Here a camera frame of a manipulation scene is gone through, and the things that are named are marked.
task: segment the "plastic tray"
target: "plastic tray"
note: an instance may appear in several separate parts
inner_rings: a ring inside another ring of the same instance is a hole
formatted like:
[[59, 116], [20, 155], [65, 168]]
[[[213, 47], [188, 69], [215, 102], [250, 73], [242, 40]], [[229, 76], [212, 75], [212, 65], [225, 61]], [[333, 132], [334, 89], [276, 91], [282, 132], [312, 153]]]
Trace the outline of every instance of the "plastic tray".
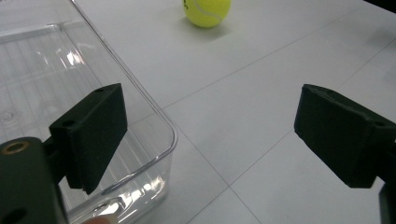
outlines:
[[0, 144], [50, 137], [49, 125], [89, 92], [120, 82], [128, 132], [91, 195], [60, 183], [71, 223], [138, 218], [166, 193], [174, 125], [73, 1], [0, 1]]

